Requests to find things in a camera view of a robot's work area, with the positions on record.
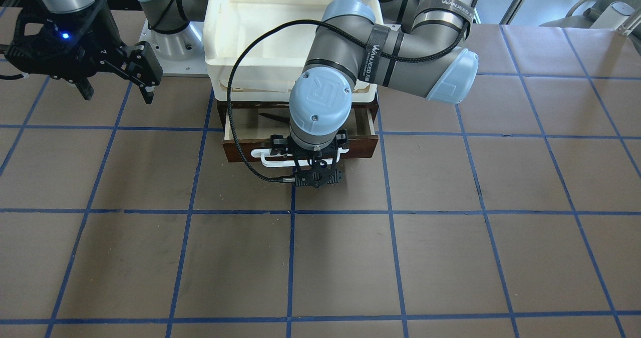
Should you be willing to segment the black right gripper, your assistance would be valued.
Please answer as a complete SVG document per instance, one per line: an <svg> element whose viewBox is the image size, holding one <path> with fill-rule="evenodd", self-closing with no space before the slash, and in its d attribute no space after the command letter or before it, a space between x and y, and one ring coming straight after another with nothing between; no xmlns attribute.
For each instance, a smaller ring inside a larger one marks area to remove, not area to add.
<svg viewBox="0 0 641 338"><path fill-rule="evenodd" d="M147 105L163 77L155 48L147 41L126 46L106 0L77 12L49 12L43 0L22 0L5 58L28 74L73 79L85 101L95 90L94 74L113 73L137 86Z"/></svg>

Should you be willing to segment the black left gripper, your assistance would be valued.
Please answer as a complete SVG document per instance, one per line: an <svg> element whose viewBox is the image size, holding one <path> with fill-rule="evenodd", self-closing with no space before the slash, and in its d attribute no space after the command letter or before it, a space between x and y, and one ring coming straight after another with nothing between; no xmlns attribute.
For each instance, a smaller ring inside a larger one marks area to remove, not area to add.
<svg viewBox="0 0 641 338"><path fill-rule="evenodd" d="M270 168L277 167L313 167L331 168L337 164L341 155L350 150L348 131L338 130L335 137L327 146L320 148L312 146L305 148L295 142L293 135L284 137L282 135L270 136L269 157L283 158L283 160L269 161Z"/></svg>

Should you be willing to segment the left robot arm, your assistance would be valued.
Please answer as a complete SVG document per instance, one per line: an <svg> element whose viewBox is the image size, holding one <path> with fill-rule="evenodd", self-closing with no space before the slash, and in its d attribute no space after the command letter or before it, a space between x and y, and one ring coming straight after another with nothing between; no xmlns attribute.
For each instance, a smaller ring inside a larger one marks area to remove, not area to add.
<svg viewBox="0 0 641 338"><path fill-rule="evenodd" d="M327 148L348 118L356 82L456 105L469 93L479 58L464 47L478 0L419 0L409 33L378 25L361 0L334 0L289 99L290 144L273 155Z"/></svg>

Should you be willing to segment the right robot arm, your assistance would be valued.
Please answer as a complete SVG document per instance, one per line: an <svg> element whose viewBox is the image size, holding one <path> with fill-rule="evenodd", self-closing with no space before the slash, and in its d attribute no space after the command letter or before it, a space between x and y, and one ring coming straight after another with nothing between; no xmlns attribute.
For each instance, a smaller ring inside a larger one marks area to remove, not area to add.
<svg viewBox="0 0 641 338"><path fill-rule="evenodd" d="M41 74L74 85L93 97L89 78L111 73L137 86L147 104L170 61L202 49L195 23L205 20L208 0L135 0L146 15L151 37L133 45L119 33L108 0L22 0L13 39L2 54L20 74Z"/></svg>

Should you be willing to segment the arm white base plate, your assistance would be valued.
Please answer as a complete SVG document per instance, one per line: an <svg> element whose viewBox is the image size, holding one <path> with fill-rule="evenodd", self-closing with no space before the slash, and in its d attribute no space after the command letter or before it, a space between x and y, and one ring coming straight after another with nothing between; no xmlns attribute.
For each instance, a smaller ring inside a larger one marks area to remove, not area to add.
<svg viewBox="0 0 641 338"><path fill-rule="evenodd" d="M203 27L203 22L190 22L181 32L167 35L154 32L144 21L140 39L151 44L164 76L206 77Z"/></svg>

